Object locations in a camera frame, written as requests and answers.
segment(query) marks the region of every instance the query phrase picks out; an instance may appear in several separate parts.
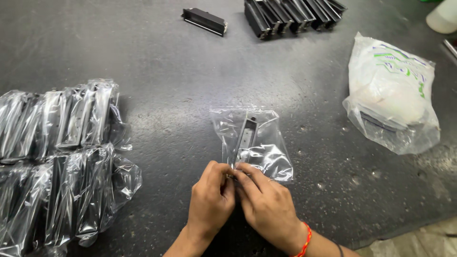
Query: person's right hand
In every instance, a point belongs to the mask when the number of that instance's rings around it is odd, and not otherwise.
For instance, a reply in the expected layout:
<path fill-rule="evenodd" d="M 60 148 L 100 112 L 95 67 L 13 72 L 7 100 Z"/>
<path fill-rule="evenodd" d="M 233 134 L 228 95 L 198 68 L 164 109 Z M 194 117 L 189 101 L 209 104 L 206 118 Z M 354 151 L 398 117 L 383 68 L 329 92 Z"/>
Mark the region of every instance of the person's right hand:
<path fill-rule="evenodd" d="M 249 225 L 272 245 L 290 256 L 297 255 L 308 228 L 297 218 L 289 190 L 248 163 L 239 163 L 230 173 L 243 186 L 237 192 Z"/>

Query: gray work table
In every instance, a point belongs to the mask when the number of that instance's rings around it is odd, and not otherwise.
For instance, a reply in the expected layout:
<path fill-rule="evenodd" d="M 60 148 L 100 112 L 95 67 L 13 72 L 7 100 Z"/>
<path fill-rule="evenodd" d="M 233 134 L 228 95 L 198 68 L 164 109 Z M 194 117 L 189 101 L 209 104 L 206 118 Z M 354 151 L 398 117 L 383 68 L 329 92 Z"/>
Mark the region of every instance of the gray work table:
<path fill-rule="evenodd" d="M 113 78 L 132 126 L 125 156 L 143 186 L 90 248 L 69 256 L 159 256 L 187 220 L 191 186 L 221 142 L 208 110 L 264 106 L 280 115 L 295 168 L 299 218 L 359 248 L 457 214 L 457 66 L 427 27 L 436 3 L 341 0 L 332 32 L 261 41 L 242 0 L 17 0 L 0 3 L 0 93 L 45 92 Z M 197 7 L 228 22 L 222 38 L 182 21 Z M 441 142 L 399 156 L 366 139 L 346 117 L 354 36 L 391 43 L 436 62 L 432 102 Z M 241 208 L 205 256 L 283 256 L 251 229 Z"/>

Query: white container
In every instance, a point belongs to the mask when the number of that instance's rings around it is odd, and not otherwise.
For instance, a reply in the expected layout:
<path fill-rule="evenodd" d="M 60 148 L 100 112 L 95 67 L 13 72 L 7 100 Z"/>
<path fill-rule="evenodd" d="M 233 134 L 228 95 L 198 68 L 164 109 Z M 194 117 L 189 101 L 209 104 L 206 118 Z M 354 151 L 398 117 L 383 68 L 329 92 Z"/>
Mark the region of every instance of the white container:
<path fill-rule="evenodd" d="M 429 27 L 442 34 L 457 31 L 457 0 L 444 0 L 431 11 L 426 21 Z"/>

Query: black wristband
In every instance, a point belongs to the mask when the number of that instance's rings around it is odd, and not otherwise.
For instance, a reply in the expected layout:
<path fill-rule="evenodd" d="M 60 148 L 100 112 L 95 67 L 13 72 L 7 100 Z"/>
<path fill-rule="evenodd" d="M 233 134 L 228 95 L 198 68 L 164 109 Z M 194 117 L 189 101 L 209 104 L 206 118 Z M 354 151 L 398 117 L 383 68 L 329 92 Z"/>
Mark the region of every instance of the black wristband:
<path fill-rule="evenodd" d="M 338 249 L 340 250 L 341 257 L 344 257 L 343 249 L 341 249 L 341 246 L 337 243 L 335 243 L 335 244 L 336 244 L 336 246 L 338 246 Z"/>

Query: red thread bracelet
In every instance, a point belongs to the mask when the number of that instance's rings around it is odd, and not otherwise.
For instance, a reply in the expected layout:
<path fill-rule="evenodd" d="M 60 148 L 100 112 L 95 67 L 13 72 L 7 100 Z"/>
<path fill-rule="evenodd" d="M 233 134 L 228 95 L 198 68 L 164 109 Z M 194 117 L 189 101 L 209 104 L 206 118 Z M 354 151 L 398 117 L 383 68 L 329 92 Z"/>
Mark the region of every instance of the red thread bracelet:
<path fill-rule="evenodd" d="M 306 248 L 308 247 L 309 241 L 311 240 L 311 228 L 305 222 L 303 222 L 303 224 L 305 224 L 306 227 L 308 228 L 308 237 L 306 238 L 306 243 L 303 245 L 303 248 L 302 248 L 301 252 L 299 252 L 295 256 L 290 256 L 290 257 L 303 257 L 303 256 L 305 256 Z"/>

